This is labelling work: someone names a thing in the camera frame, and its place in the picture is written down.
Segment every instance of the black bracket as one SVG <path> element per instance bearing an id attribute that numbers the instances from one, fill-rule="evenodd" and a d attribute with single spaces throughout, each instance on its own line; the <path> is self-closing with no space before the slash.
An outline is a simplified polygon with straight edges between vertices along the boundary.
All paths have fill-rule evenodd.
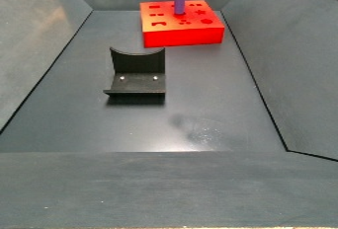
<path id="1" fill-rule="evenodd" d="M 112 47 L 116 76 L 110 95 L 166 94 L 166 49 L 148 54 L 130 54 Z"/>

